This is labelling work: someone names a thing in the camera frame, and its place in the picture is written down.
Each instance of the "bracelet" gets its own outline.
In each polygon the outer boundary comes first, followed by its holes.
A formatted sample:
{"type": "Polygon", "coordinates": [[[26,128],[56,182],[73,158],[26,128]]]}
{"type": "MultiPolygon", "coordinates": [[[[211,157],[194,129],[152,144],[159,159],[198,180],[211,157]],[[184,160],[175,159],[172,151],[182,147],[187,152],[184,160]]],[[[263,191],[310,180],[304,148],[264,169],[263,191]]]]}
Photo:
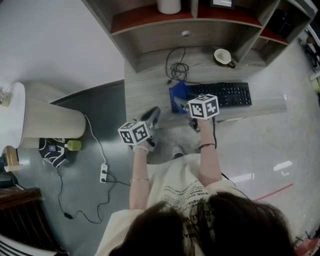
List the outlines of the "bracelet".
{"type": "Polygon", "coordinates": [[[203,145],[201,145],[201,146],[199,147],[199,149],[202,149],[202,148],[205,148],[205,147],[209,147],[209,146],[211,146],[211,145],[216,146],[216,144],[214,144],[214,143],[208,143],[208,144],[203,144],[203,145]]]}
{"type": "Polygon", "coordinates": [[[141,149],[141,150],[144,150],[147,154],[149,153],[149,149],[145,146],[141,146],[141,145],[136,145],[133,147],[133,152],[136,152],[136,149],[141,149]]]}
{"type": "Polygon", "coordinates": [[[148,181],[148,178],[139,178],[139,179],[131,179],[130,182],[141,182],[141,181],[148,181]]]}

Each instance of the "white cube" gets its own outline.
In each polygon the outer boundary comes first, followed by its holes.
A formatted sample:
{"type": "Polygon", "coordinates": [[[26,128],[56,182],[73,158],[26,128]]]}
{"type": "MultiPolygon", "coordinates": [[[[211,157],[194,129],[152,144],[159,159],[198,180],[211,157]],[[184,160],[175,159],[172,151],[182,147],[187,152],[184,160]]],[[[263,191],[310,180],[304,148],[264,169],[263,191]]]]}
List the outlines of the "white cube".
{"type": "Polygon", "coordinates": [[[218,97],[207,94],[188,102],[190,115],[195,119],[210,119],[219,114],[218,97]]]}
{"type": "Polygon", "coordinates": [[[127,145],[138,145],[150,137],[146,122],[126,122],[118,129],[121,139],[127,145]]]}

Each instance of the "coffee cup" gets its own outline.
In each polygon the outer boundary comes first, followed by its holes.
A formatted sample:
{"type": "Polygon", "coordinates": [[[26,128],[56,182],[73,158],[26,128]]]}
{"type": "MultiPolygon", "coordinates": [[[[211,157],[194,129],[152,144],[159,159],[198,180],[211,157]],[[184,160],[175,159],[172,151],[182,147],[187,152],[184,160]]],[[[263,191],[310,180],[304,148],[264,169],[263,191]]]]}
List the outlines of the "coffee cup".
{"type": "Polygon", "coordinates": [[[234,69],[236,64],[231,59],[231,54],[225,49],[218,49],[214,52],[213,58],[219,66],[229,67],[234,69]]]}

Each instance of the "red shelf panel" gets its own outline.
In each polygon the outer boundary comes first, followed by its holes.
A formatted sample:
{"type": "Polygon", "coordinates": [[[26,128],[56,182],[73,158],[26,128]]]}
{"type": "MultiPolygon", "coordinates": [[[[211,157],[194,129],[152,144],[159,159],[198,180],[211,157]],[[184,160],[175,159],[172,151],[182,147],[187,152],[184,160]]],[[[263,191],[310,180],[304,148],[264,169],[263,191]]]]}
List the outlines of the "red shelf panel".
{"type": "Polygon", "coordinates": [[[189,10],[183,9],[176,14],[163,14],[158,11],[156,4],[147,5],[115,15],[112,20],[111,34],[151,23],[184,19],[193,19],[189,10]]]}
{"type": "Polygon", "coordinates": [[[271,29],[268,28],[267,26],[262,31],[260,37],[261,38],[265,38],[265,39],[269,39],[269,40],[272,40],[272,41],[276,41],[276,42],[281,42],[281,43],[283,43],[285,45],[288,45],[288,42],[287,42],[287,40],[285,38],[283,38],[280,35],[277,35],[277,34],[273,33],[271,31],[271,29]]]}
{"type": "Polygon", "coordinates": [[[259,20],[251,13],[250,9],[236,6],[235,9],[215,8],[205,6],[199,3],[198,6],[199,19],[215,19],[224,21],[233,21],[236,23],[247,24],[262,28],[259,20]]]}

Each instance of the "dark hair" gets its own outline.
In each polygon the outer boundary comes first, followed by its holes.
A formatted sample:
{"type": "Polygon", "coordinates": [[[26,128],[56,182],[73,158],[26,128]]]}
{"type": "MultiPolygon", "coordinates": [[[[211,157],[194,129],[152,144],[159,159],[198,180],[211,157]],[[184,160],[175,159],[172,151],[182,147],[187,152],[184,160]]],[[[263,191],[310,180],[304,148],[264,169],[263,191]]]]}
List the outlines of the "dark hair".
{"type": "Polygon", "coordinates": [[[124,242],[109,255],[194,255],[194,244],[205,256],[295,255],[280,210],[228,192],[202,200],[189,217],[164,202],[156,204],[135,219],[124,242]]]}

